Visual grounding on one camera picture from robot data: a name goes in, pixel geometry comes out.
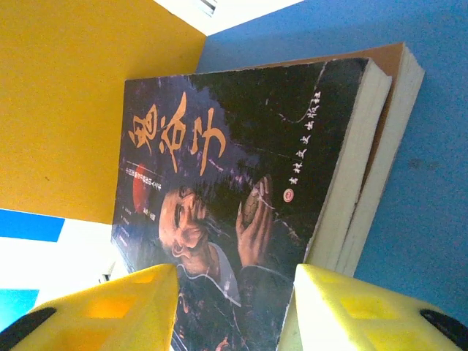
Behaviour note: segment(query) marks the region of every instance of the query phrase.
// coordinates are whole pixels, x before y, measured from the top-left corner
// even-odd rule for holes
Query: publisher logo
[[[292,189],[286,189],[283,193],[283,200],[286,203],[290,203],[291,201],[293,201],[293,198],[294,198],[294,191]]]

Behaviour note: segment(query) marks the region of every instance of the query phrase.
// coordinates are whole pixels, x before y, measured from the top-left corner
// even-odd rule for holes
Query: book cover
[[[177,265],[174,350],[276,349],[368,62],[125,83],[112,238]]]

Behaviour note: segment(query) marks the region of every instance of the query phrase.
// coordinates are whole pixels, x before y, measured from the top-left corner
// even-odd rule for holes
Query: orange wall
[[[0,208],[111,223],[124,80],[194,72],[205,36],[152,0],[6,0]]]

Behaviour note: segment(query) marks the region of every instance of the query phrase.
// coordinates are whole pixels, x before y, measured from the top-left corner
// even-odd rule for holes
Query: man's hand
[[[258,208],[254,220],[244,227],[242,224],[242,203],[239,204],[235,232],[238,239],[238,251],[242,267],[247,265],[262,265],[266,246],[270,241],[271,228],[273,227],[273,207],[271,195],[273,192],[272,181],[269,175],[263,177],[252,191],[258,191]]]

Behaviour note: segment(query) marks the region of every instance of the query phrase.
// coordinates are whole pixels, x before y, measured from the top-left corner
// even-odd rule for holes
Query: yellow wall
[[[124,80],[194,72],[205,36],[152,0],[0,7],[0,208],[111,223]]]

